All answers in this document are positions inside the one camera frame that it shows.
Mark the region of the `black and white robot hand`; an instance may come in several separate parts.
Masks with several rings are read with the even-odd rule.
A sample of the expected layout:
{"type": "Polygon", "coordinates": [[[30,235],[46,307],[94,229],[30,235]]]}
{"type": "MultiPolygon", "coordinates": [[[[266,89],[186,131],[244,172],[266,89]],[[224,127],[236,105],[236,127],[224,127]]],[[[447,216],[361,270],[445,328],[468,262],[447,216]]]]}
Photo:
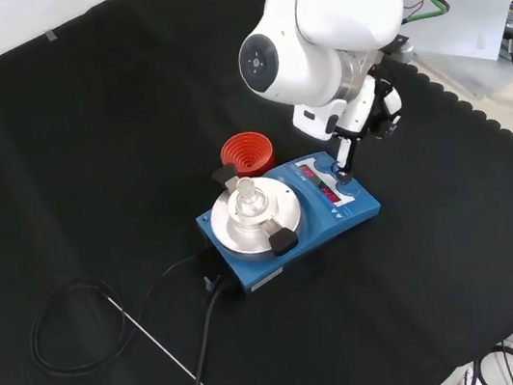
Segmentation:
{"type": "Polygon", "coordinates": [[[368,76],[354,99],[334,99],[323,107],[295,105],[293,124],[309,137],[339,140],[333,175],[347,184],[353,176],[353,160],[359,141],[366,135],[382,139],[393,133],[400,120],[402,100],[391,83],[368,76]]]}

